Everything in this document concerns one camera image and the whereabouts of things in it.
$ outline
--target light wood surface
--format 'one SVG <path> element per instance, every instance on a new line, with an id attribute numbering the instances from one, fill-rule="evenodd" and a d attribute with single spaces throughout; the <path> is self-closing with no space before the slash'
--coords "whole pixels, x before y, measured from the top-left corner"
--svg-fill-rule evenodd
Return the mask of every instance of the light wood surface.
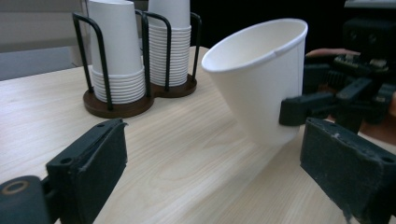
<path id="1" fill-rule="evenodd" d="M 197 82 L 124 119 L 127 167 L 95 223 L 347 223 L 300 167 L 304 126 L 283 147 L 255 145 L 200 66 Z M 0 183 L 44 178 L 50 159 L 106 120 L 86 111 L 85 90 L 81 67 L 0 82 Z"/>

